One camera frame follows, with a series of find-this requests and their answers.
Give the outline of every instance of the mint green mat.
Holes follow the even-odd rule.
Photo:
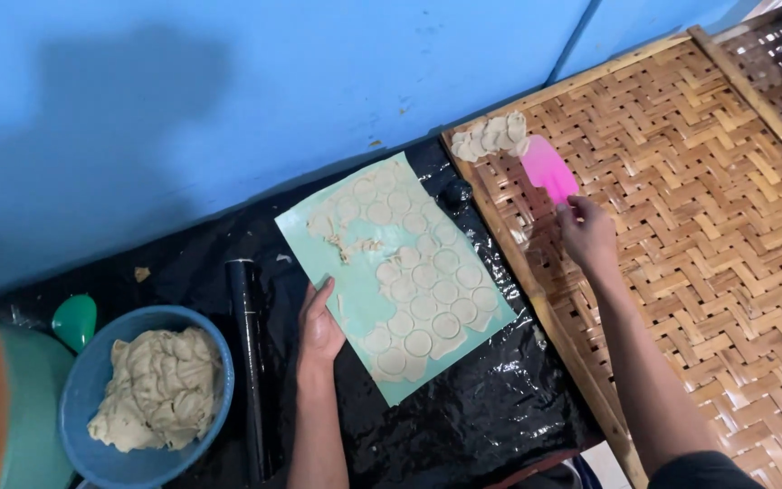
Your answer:
[[[277,217],[277,226],[317,288],[335,278],[328,307],[389,406],[515,319],[468,238],[424,191],[402,152],[307,197]],[[344,264],[340,249],[316,234],[320,228],[344,235],[344,246],[356,239],[381,246],[351,252]]]

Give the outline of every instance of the sleeve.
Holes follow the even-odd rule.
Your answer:
[[[762,489],[719,451],[698,451],[678,457],[661,466],[647,489]]]

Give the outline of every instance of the hand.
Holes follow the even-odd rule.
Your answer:
[[[300,356],[298,361],[308,360],[333,366],[337,353],[346,342],[340,325],[326,306],[334,291],[334,278],[330,277],[317,292],[312,283],[307,285],[307,296],[300,307]]]
[[[569,204],[572,207],[563,204],[557,206],[557,221],[569,257],[588,278],[617,272],[614,220],[602,207],[585,197],[570,196]]]

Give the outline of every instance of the pink spatula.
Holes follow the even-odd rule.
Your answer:
[[[538,134],[529,139],[530,148],[520,157],[527,178],[534,187],[545,187],[555,206],[568,204],[567,197],[578,193],[575,175],[546,139]]]

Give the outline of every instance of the blue plastic bowl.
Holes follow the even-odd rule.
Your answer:
[[[132,341],[145,331],[183,331],[189,326],[199,326],[210,334],[223,363],[219,412],[204,439],[192,440],[178,451],[148,448],[121,453],[114,445],[105,446],[90,438],[86,426],[98,412],[104,387],[113,377],[110,349],[114,340]],[[144,307],[104,326],[77,356],[59,401],[59,437],[71,464],[89,482],[111,489],[150,489],[180,475],[207,450],[228,416],[233,394],[231,351],[208,318],[180,306]]]

